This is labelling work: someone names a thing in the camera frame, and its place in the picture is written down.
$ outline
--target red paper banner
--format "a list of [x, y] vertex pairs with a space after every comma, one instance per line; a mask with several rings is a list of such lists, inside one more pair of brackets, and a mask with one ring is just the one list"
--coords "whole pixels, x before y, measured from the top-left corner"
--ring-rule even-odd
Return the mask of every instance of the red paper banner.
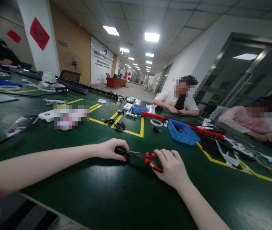
[[11, 39], [14, 40], [16, 43], [19, 43], [22, 40], [22, 38], [13, 30], [9, 30], [7, 35], [11, 37]]
[[38, 46], [42, 50], [44, 50], [50, 37], [47, 34], [47, 32], [43, 29], [37, 18], [35, 18], [33, 23], [31, 24], [30, 35], [32, 35]]

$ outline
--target hand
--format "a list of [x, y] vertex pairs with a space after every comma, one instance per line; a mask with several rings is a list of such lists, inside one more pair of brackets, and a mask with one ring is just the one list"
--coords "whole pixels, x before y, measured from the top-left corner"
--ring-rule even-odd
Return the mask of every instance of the hand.
[[159, 157], [164, 170], [163, 173], [153, 170], [159, 179], [176, 190], [184, 189], [187, 185], [192, 184], [186, 172], [184, 162], [177, 151], [171, 150], [170, 152], [165, 149], [156, 149], [154, 153]]
[[113, 139], [110, 139], [109, 141], [97, 144], [94, 156], [104, 158], [104, 159], [115, 159], [120, 161], [126, 161], [124, 156], [121, 156], [114, 152], [114, 149], [117, 146], [123, 146], [127, 151], [129, 151], [129, 146], [127, 145], [125, 140], [113, 138]]
[[171, 113], [178, 114], [177, 109], [174, 108], [173, 106], [170, 106], [170, 105], [169, 105], [167, 109], [168, 109]]
[[271, 137], [266, 136], [266, 135], [257, 134], [255, 132], [248, 132], [247, 134], [254, 137], [255, 139], [259, 140], [260, 142], [272, 141]]

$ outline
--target wall sign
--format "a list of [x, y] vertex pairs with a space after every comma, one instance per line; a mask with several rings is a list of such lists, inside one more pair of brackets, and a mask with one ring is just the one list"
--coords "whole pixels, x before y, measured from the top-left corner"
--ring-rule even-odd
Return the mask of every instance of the wall sign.
[[111, 74], [113, 53], [91, 36], [91, 83], [106, 83]]
[[16, 43], [19, 43], [22, 40], [22, 38], [12, 29], [8, 31], [7, 35], [11, 37], [11, 39], [14, 40]]
[[34, 19], [33, 23], [30, 27], [30, 35], [33, 37], [33, 39], [36, 41], [38, 46], [44, 50], [47, 42], [50, 39], [50, 36], [47, 34], [47, 32], [43, 29], [40, 22], [37, 18]]

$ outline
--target red desk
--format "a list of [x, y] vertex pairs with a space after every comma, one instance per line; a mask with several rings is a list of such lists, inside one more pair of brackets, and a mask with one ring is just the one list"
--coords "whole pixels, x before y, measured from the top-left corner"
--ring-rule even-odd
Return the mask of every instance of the red desk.
[[107, 78], [107, 87], [120, 88], [126, 85], [126, 79]]

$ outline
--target electronic device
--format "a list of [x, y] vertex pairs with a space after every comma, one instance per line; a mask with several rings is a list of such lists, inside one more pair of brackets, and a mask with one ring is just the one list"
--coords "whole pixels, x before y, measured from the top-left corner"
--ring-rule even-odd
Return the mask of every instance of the electronic device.
[[43, 113], [40, 113], [38, 117], [41, 120], [46, 120], [46, 122], [52, 122], [54, 121], [54, 110], [46, 111]]

